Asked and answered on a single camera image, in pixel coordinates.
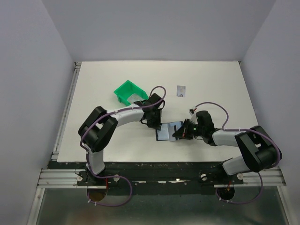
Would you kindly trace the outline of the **aluminium front frame rail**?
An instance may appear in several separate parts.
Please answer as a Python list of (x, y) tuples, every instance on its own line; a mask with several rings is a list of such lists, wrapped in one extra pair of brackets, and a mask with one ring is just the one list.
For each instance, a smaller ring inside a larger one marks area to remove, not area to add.
[(82, 171), (83, 169), (42, 169), (27, 224), (37, 224), (38, 215), (46, 189), (86, 189), (87, 187), (85, 186), (81, 187), (77, 185), (77, 177), (79, 176), (78, 173)]

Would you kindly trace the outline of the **aluminium table edge rail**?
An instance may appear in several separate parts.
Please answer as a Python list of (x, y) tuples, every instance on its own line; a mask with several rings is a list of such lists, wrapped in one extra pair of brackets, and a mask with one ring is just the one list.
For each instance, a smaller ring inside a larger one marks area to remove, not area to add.
[(58, 159), (61, 140), (63, 138), (66, 122), (67, 122), (67, 119), (68, 119), (69, 105), (72, 102), (74, 89), (75, 89), (76, 82), (77, 82), (77, 79), (78, 79), (78, 75), (79, 75), (79, 72), (80, 72), (81, 64), (82, 64), (82, 62), (75, 62), (73, 77), (72, 77), (72, 80), (71, 80), (70, 88), (69, 88), (69, 91), (68, 91), (68, 95), (67, 95), (63, 115), (62, 115), (62, 118), (61, 118), (58, 134), (57, 134), (57, 137), (56, 137), (54, 148), (52, 150), (50, 161), (57, 161), (57, 159)]

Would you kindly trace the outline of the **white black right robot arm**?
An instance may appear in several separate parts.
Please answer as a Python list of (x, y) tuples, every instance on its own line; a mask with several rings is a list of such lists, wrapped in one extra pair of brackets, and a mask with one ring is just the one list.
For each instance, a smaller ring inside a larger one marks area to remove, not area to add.
[(261, 126), (240, 130), (218, 129), (208, 111), (197, 112), (195, 119), (196, 122), (185, 119), (180, 128), (174, 129), (172, 137), (186, 140), (200, 137), (210, 146), (231, 146), (240, 150), (240, 156), (224, 161), (222, 168), (216, 171), (216, 179), (222, 184), (238, 173), (258, 173), (277, 166), (282, 159), (280, 149)]

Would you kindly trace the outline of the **blue leather card holder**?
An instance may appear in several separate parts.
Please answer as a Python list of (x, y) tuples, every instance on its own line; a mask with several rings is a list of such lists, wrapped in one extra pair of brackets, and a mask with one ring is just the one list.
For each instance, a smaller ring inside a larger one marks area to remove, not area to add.
[(169, 123), (162, 123), (161, 129), (156, 129), (156, 141), (169, 141), (168, 124)]

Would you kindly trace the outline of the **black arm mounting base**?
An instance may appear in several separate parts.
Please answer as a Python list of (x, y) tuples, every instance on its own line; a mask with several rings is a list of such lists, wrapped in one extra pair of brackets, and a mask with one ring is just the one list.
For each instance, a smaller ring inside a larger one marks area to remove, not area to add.
[(227, 175), (220, 162), (108, 162), (95, 178), (80, 171), (77, 185), (108, 188), (110, 195), (212, 195), (215, 186), (240, 185), (237, 175)]

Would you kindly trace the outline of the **grey striped credit card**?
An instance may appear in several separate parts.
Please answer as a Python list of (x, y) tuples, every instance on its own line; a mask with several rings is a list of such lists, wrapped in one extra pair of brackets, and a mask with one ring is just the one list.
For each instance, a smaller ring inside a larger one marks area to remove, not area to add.
[(173, 134), (182, 126), (182, 122), (172, 122), (168, 124), (168, 134), (169, 134), (169, 141), (174, 142), (179, 140), (178, 137), (174, 137)]

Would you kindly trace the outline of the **green plastic bin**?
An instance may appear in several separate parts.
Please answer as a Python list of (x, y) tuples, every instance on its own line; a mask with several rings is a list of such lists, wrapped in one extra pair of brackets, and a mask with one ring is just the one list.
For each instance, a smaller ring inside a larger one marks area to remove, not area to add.
[(144, 100), (148, 99), (147, 93), (139, 88), (137, 85), (132, 83), (130, 80), (125, 81), (120, 87), (118, 87), (115, 91), (114, 94), (117, 96), (117, 99), (120, 103), (124, 104), (125, 106), (131, 105), (128, 101), (127, 98), (132, 95), (133, 93), (138, 94), (141, 96)]

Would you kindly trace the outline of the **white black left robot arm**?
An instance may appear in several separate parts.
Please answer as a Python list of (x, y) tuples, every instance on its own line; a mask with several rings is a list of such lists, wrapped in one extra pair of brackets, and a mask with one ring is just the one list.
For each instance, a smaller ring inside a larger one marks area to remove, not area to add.
[(120, 109), (108, 111), (96, 107), (80, 126), (80, 147), (86, 151), (88, 180), (93, 185), (103, 182), (105, 169), (104, 149), (109, 144), (116, 128), (132, 122), (140, 122), (148, 128), (161, 129), (161, 111), (165, 101), (154, 93), (146, 100), (136, 101)]

